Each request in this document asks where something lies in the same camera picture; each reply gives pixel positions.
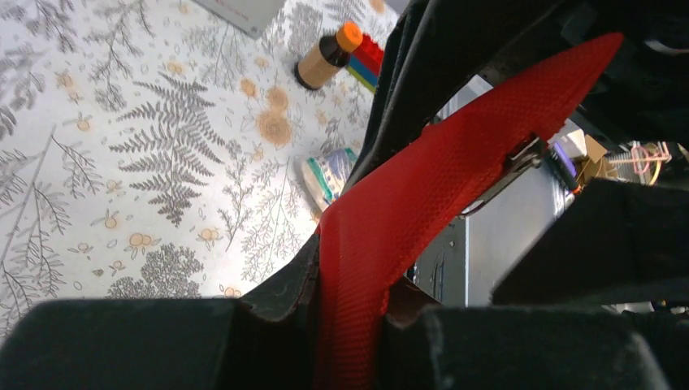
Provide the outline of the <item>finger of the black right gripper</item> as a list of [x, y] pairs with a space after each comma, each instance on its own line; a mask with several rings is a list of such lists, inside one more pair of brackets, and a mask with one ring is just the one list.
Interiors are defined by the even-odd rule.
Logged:
[[499, 306], [688, 301], [688, 192], [593, 180], [492, 291]]

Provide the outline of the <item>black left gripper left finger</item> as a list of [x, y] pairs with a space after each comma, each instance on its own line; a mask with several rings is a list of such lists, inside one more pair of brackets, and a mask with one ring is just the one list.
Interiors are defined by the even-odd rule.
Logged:
[[47, 301], [1, 349], [4, 389], [309, 389], [319, 236], [240, 298]]

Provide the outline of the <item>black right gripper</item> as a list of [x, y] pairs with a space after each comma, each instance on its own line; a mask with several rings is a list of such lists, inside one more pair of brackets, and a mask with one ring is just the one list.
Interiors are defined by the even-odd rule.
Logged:
[[[391, 33], [353, 181], [414, 141], [444, 108], [464, 106], [542, 59], [605, 33], [624, 40], [565, 123], [607, 150], [633, 141], [688, 144], [685, 1], [412, 1]], [[658, 187], [688, 192], [673, 161]], [[560, 217], [548, 165], [509, 173], [471, 216], [453, 220], [408, 276], [451, 306], [492, 302], [492, 291]]]

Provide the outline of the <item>red first aid pouch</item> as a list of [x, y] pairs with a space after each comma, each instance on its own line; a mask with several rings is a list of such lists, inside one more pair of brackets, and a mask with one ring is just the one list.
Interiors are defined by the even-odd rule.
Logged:
[[322, 215], [314, 387], [373, 386], [389, 290], [531, 136], [550, 139], [623, 40], [584, 42], [480, 95], [358, 181]]

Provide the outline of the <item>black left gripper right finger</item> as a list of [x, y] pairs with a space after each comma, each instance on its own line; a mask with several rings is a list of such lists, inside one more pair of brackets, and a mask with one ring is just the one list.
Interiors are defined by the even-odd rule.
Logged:
[[379, 389], [669, 389], [631, 322], [605, 309], [446, 307], [407, 278], [391, 288]]

